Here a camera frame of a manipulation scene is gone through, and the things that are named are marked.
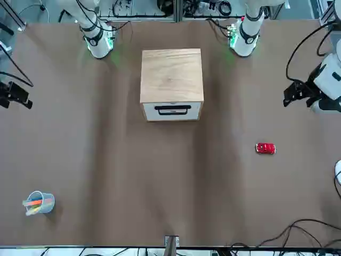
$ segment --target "brown table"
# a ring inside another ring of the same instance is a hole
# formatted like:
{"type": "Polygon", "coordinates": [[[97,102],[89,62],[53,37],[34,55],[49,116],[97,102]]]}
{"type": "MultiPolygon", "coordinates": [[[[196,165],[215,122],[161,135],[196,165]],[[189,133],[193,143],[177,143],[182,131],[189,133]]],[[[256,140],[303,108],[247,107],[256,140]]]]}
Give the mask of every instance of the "brown table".
{"type": "MultiPolygon", "coordinates": [[[[251,58],[238,58],[208,22],[126,25],[103,60],[77,25],[32,25],[14,58],[33,81],[33,108],[0,109],[1,245],[257,245],[299,218],[341,226],[333,168],[339,115],[282,105],[287,60],[317,21],[268,21],[251,58]],[[141,50],[199,47],[205,103],[198,122],[147,123],[139,105],[141,50]],[[255,153],[275,143],[275,156],[255,153]],[[55,195],[51,214],[21,201],[55,195]]],[[[324,32],[297,53],[292,76],[319,63],[324,32]]],[[[341,233],[302,224],[321,242],[341,233]]],[[[268,243],[280,246],[282,241],[268,243]]],[[[293,230],[289,246],[309,247],[293,230]]]]}

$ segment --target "toy car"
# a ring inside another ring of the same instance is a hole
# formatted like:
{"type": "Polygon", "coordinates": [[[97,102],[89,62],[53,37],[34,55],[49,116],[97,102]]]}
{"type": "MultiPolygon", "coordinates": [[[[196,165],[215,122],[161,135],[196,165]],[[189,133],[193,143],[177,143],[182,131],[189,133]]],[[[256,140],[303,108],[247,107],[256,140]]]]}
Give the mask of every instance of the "toy car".
{"type": "Polygon", "coordinates": [[[272,143],[257,143],[256,152],[259,154],[275,154],[276,146],[272,143]]]}

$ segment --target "cup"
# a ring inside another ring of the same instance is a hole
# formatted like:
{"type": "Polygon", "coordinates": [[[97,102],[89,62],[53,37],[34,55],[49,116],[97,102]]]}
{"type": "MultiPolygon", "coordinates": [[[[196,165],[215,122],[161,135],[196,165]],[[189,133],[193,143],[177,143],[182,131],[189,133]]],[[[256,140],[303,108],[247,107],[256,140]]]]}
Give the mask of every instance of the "cup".
{"type": "Polygon", "coordinates": [[[54,196],[49,193],[43,193],[40,191],[32,192],[28,197],[27,201],[41,200],[38,205],[32,205],[26,207],[26,215],[34,215],[37,213],[49,213],[54,207],[54,196]]]}

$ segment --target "wooden drawer box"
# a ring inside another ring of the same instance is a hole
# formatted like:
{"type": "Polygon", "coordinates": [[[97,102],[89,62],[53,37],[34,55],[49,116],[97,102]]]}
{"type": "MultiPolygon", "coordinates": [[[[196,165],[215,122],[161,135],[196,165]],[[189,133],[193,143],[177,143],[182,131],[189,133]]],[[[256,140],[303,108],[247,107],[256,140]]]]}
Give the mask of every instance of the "wooden drawer box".
{"type": "Polygon", "coordinates": [[[200,49],[142,51],[140,103],[148,121],[198,120],[204,103],[200,49]]]}

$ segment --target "black drawer handle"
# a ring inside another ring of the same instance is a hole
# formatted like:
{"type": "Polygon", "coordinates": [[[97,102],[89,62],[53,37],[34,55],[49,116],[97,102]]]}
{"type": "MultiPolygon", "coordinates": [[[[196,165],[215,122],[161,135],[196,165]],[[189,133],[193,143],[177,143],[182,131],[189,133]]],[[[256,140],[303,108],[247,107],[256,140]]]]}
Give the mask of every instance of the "black drawer handle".
{"type": "Polygon", "coordinates": [[[188,110],[191,109],[191,105],[181,105],[181,106],[156,106],[155,110],[159,112],[160,116],[178,116],[187,115],[188,110]],[[160,110],[170,110],[169,112],[160,112],[160,110]],[[184,112],[176,112],[176,110],[185,110],[184,112]]]}

